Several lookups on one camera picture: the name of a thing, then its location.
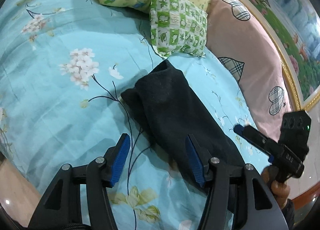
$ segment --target gold trim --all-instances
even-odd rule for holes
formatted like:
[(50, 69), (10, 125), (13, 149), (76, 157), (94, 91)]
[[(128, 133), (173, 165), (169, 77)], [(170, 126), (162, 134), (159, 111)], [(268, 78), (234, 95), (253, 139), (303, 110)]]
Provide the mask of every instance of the gold trim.
[(301, 110), (301, 109), (305, 109), (307, 111), (309, 111), (310, 109), (313, 108), (313, 106), (320, 100), (320, 91), (314, 96), (314, 98), (311, 101), (308, 101), (308, 103), (305, 105), (304, 107), (302, 106), (300, 99), (299, 99), (299, 95), (298, 95), (298, 91), (297, 91), (297, 85), (293, 79), (292, 73), (290, 72), (288, 63), (279, 47), (279, 45), (276, 43), (276, 41), (274, 40), (273, 36), (269, 33), (269, 31), (266, 29), (266, 27), (264, 26), (264, 24), (260, 21), (260, 16), (257, 17), (250, 9), (249, 9), (250, 13), (259, 21), (259, 23), (261, 24), (261, 26), (264, 28), (264, 30), (267, 32), (268, 36), (270, 37), (270, 39), (272, 40), (273, 44), (276, 46), (277, 51), (280, 55), (281, 58), (281, 64), (282, 64), (282, 68), (283, 68), (283, 73), (285, 76), (286, 81), (289, 84), (289, 89), (290, 89), (290, 93), (291, 93), (291, 100), (293, 103), (293, 109), (295, 110)]

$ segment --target pink bedding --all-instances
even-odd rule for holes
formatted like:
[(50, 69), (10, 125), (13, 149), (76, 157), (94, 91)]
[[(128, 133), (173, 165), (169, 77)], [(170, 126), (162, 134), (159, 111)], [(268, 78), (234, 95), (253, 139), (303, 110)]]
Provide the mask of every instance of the pink bedding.
[(237, 80), (257, 128), (278, 140), (291, 107), (280, 56), (264, 28), (238, 0), (211, 0), (206, 46)]

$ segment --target bed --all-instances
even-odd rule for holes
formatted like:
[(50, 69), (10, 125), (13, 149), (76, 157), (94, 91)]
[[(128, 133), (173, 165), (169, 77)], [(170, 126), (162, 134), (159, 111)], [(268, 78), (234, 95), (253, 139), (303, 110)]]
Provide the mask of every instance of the bed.
[[(0, 150), (40, 194), (61, 165), (87, 164), (128, 133), (134, 147), (119, 183), (108, 190), (118, 228), (197, 229), (206, 196), (163, 150), (150, 147), (121, 105), (120, 93), (163, 61), (149, 43), (147, 14), (98, 0), (6, 0), (0, 33)], [(205, 58), (174, 53), (168, 60), (244, 161), (261, 172), (266, 155), (231, 130), (237, 123), (255, 126), (238, 83), (204, 52)], [(87, 79), (73, 69), (80, 54), (90, 62)], [(113, 99), (99, 97), (106, 96), (103, 87)], [(81, 193), (89, 224), (85, 188)]]

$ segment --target beige floor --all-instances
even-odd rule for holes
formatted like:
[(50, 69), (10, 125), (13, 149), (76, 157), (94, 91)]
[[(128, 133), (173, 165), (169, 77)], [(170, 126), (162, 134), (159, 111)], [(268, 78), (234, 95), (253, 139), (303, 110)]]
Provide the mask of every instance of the beige floor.
[(40, 197), (8, 160), (0, 164), (0, 202), (13, 219), (24, 227), (28, 226)]

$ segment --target brown wooden trim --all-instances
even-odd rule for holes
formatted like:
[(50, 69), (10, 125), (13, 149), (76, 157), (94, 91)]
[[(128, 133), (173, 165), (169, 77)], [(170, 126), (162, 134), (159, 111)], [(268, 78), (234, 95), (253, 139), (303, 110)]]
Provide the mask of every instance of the brown wooden trim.
[(313, 200), (313, 198), (318, 197), (320, 195), (320, 181), (315, 184), (313, 187), (309, 188), (307, 191), (303, 192), (301, 195), (294, 198), (292, 201), (294, 203), (294, 209), (297, 210), (302, 208), (309, 202)]

